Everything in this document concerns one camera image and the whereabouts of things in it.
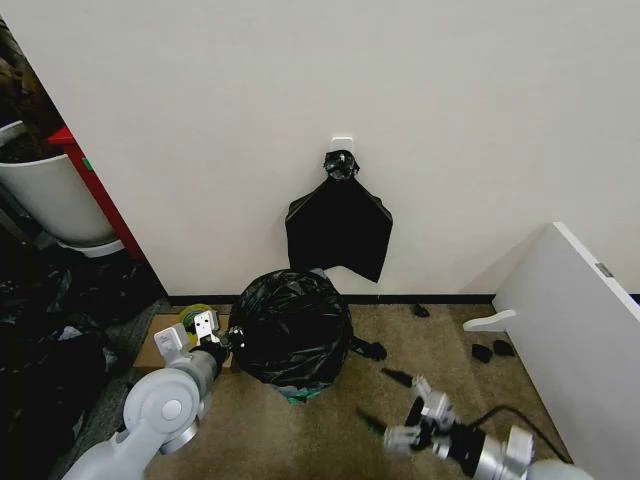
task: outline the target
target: small black object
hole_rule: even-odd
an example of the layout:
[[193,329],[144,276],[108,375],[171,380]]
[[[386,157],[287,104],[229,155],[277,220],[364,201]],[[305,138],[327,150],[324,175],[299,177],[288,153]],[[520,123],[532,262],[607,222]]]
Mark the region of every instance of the small black object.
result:
[[407,388],[411,388],[411,385],[413,384],[413,377],[407,372],[403,372],[402,370],[391,370],[390,368],[383,368],[381,371],[389,378],[394,379],[396,382]]
[[429,316],[431,316],[431,314],[429,313],[429,310],[427,310],[426,308],[424,308],[422,305],[420,305],[419,303],[416,303],[413,306],[413,314],[416,317],[420,317],[420,318],[427,318]]
[[365,358],[375,360],[379,362],[387,358],[387,349],[382,346],[380,342],[369,343],[366,340],[362,340],[354,336],[351,339],[351,346],[349,347],[352,352],[357,353]]
[[391,235],[391,213],[355,179],[359,167],[351,152],[327,153],[324,168],[327,179],[289,206],[285,227],[291,268],[342,265],[377,282]]
[[513,351],[513,347],[504,340],[496,340],[493,342],[493,351],[500,357],[515,357],[516,352]]
[[493,352],[490,348],[485,347],[484,345],[480,345],[479,343],[474,343],[471,346],[471,355],[476,360],[480,360],[482,363],[489,363],[491,357],[493,357]]
[[365,412],[359,407],[356,409],[356,413],[362,420],[364,420],[364,422],[367,424],[367,427],[369,427],[369,430],[371,430],[376,435],[380,435],[380,436],[384,435],[384,432],[387,429],[387,426],[382,420],[380,420],[377,417],[374,417],[373,415],[368,414],[367,412]]

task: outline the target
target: white plant pot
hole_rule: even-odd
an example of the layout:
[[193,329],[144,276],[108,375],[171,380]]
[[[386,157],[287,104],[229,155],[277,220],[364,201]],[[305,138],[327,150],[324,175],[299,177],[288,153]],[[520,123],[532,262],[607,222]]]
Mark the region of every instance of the white plant pot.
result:
[[[22,122],[0,128],[0,148],[24,132]],[[0,183],[42,228],[69,247],[94,247],[117,240],[67,155],[0,163]]]

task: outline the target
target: white wall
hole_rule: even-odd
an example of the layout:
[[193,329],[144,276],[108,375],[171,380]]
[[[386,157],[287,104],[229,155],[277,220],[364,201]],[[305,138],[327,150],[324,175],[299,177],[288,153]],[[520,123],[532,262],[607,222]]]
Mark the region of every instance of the white wall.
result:
[[4,3],[171,294],[288,265],[334,133],[395,222],[344,293],[494,292],[555,219],[640,292],[640,2]]

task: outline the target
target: cardboard box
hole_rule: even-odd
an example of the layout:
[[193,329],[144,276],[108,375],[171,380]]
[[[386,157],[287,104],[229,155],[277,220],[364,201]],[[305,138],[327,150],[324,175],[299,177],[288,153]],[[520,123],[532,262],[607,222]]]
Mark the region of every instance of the cardboard box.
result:
[[[229,328],[229,315],[218,315],[218,319],[220,321],[220,329],[222,331],[227,330],[227,328]],[[149,372],[153,372],[154,370],[164,368],[164,359],[158,351],[158,347],[156,346],[153,336],[176,323],[179,323],[177,315],[156,315],[153,317],[151,324],[149,325],[147,336],[145,337],[142,347],[138,352],[138,356],[136,357],[136,361],[133,362],[133,368],[145,375]],[[222,365],[221,374],[231,372],[232,361],[233,355],[229,355],[229,358],[227,358]]]

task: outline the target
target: floor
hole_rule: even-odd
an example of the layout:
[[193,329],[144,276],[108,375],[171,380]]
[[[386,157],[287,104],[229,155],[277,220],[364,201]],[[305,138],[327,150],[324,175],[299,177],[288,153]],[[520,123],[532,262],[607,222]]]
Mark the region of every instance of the floor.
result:
[[[214,403],[198,435],[173,455],[158,455],[147,469],[153,480],[329,478],[463,478],[459,467],[430,451],[413,457],[385,454],[380,437],[355,414],[362,407],[390,424],[401,424],[411,405],[410,391],[379,373],[381,366],[423,373],[449,394],[462,421],[497,404],[512,405],[562,445],[522,363],[494,357],[472,359],[471,344],[491,346],[504,334],[464,333],[462,323],[493,313],[490,305],[429,305],[431,317],[415,317],[407,305],[353,306],[358,336],[380,341],[388,351],[375,363],[350,354],[335,385],[306,405],[284,397],[244,373],[221,376]],[[517,418],[502,413],[486,430],[506,440]],[[536,439],[536,457],[552,457]]]

